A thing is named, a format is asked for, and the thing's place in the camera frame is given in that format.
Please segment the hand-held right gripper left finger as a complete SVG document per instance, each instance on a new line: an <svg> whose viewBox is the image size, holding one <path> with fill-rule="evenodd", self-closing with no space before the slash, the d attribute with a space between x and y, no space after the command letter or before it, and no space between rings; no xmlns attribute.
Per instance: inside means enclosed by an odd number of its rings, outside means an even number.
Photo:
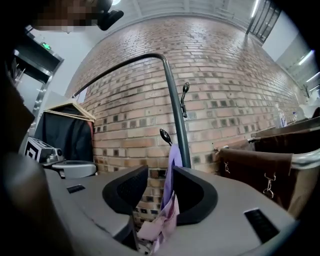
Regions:
<svg viewBox="0 0 320 256"><path fill-rule="evenodd" d="M46 169L51 200L74 252L137 252L133 210L147 187L148 166L77 179Z"/></svg>

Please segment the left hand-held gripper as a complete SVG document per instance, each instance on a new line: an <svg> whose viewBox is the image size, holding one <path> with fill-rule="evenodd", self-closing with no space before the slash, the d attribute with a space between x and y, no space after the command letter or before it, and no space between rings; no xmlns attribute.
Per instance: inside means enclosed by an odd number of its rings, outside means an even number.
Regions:
<svg viewBox="0 0 320 256"><path fill-rule="evenodd" d="M52 147L33 137L27 138L24 155L36 160L43 167L57 172L62 179L79 179L97 175L97 168L93 162L67 160L60 148Z"/></svg>

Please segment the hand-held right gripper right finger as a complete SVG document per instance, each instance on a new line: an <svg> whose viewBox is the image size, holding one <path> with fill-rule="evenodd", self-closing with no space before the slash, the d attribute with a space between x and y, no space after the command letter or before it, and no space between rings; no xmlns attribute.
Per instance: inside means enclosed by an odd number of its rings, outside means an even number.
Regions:
<svg viewBox="0 0 320 256"><path fill-rule="evenodd" d="M298 222L251 186L175 167L177 227L158 256L270 256Z"/></svg>

